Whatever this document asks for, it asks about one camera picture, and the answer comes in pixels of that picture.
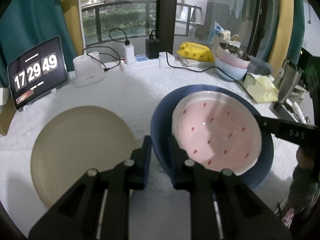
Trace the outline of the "person's right hand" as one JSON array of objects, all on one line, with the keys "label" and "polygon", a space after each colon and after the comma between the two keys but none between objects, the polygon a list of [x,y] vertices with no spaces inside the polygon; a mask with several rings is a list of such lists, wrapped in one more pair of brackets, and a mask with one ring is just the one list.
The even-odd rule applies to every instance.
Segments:
[{"label": "person's right hand", "polygon": [[313,160],[304,154],[304,151],[301,147],[299,147],[296,152],[296,159],[299,168],[304,170],[313,170],[315,166]]}]

